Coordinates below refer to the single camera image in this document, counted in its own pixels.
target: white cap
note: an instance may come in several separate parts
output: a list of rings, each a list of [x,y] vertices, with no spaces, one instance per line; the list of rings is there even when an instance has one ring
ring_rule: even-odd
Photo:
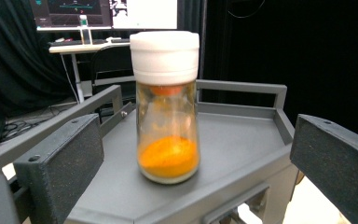
[[[141,32],[130,36],[135,79],[149,85],[193,81],[199,69],[200,38],[188,31]]]

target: glass jar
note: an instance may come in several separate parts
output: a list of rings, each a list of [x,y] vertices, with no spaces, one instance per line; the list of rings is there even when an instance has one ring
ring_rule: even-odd
[[[139,168],[162,184],[185,181],[200,164],[195,81],[199,36],[143,32],[131,35],[130,42]]]
[[[191,177],[200,163],[195,82],[175,86],[137,83],[138,164],[159,183]]]

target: monitor screen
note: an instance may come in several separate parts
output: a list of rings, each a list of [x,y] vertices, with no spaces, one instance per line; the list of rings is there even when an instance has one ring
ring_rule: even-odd
[[[114,29],[176,29],[177,0],[111,0]]]
[[[30,0],[37,31],[177,29],[178,0]]]
[[[87,15],[89,27],[111,29],[112,0],[30,0],[37,30],[71,30]]]

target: orange substance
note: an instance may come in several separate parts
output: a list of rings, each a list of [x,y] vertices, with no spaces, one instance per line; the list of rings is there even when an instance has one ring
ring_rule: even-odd
[[[179,136],[168,136],[150,144],[139,155],[146,172],[158,177],[177,177],[192,171],[199,163],[195,143]]]
[[[150,87],[150,90],[155,95],[164,95],[164,96],[170,96],[170,95],[176,95],[182,90],[183,86],[152,86]]]

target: desk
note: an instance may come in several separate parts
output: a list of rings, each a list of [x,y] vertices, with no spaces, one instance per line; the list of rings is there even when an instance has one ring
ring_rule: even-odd
[[[80,53],[93,53],[108,46],[128,46],[129,43],[106,43],[106,44],[97,44],[97,45],[70,45],[70,46],[60,46],[60,47],[51,47],[48,51],[50,53],[60,53],[61,55],[70,54],[72,58],[72,66],[74,67],[75,81],[76,81],[76,90],[79,99],[79,103],[84,102],[84,93],[81,86],[80,75],[77,68],[76,55]]]

